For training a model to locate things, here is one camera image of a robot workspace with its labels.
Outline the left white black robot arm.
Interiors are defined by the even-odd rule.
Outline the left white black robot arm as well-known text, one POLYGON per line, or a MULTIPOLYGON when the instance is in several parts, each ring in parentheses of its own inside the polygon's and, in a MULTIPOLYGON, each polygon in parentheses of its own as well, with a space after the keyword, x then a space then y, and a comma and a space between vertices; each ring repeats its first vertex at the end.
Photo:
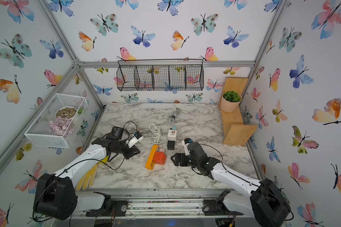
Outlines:
POLYGON ((115 214, 111 196, 103 193, 80 195, 76 187, 85 182, 85 176, 100 163, 107 165, 111 154, 122 154, 125 159, 140 153, 135 146, 143 139, 139 131, 130 134, 126 129, 113 127, 112 131, 95 139, 91 145, 70 164, 53 174, 43 174, 38 179, 32 219, 41 222, 55 218, 66 220, 74 213, 86 211, 90 216, 115 214))

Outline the red cube socket adapter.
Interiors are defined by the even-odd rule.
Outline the red cube socket adapter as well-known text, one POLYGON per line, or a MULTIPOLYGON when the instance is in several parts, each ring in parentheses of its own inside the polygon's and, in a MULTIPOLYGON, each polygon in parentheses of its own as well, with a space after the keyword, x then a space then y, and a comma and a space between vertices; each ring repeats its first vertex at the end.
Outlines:
POLYGON ((166 163, 166 159, 166 154, 161 151, 156 151, 153 156, 153 162, 158 165, 164 165, 166 163))

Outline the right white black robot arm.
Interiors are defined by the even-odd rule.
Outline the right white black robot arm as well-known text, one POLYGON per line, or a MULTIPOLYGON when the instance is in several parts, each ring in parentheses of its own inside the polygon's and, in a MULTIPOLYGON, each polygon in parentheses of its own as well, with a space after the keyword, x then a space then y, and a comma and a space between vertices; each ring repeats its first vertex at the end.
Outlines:
POLYGON ((260 181, 232 170, 221 159, 209 157, 202 144, 189 138, 182 144, 185 151, 170 158, 175 166, 191 167, 196 174, 222 182, 243 196, 236 199, 229 190, 223 191, 216 199, 220 208, 254 218, 262 227, 281 227, 292 214, 289 203, 270 179, 260 181))

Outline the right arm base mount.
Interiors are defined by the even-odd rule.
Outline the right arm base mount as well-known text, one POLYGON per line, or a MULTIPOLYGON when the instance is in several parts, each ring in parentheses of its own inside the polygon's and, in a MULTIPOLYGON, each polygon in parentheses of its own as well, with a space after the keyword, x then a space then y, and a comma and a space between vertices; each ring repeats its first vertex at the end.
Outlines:
POLYGON ((203 200, 202 211, 205 216, 237 215, 237 212, 229 211, 226 206, 216 200, 203 200))

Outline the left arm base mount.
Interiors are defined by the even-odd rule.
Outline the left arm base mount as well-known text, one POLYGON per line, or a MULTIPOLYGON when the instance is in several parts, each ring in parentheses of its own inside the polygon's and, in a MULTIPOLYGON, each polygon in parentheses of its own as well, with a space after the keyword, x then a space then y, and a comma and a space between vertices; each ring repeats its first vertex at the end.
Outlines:
POLYGON ((91 210, 86 213, 86 217, 124 217, 128 208, 128 201, 125 200, 108 200, 98 210, 91 210))

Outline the orange power strip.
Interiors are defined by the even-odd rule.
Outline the orange power strip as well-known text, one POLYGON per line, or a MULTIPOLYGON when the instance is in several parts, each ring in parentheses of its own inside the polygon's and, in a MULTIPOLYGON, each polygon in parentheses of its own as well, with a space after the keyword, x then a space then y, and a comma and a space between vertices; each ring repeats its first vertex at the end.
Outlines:
POLYGON ((150 152, 150 154, 149 154, 147 163, 146 163, 146 165, 145 165, 146 169, 148 169, 148 170, 153 170, 154 165, 155 165, 155 163, 154 163, 154 161, 153 161, 153 157, 154 157, 156 151, 158 150, 158 148, 159 148, 158 145, 156 145, 156 144, 153 145, 153 147, 152 147, 152 149, 151 149, 151 152, 150 152))

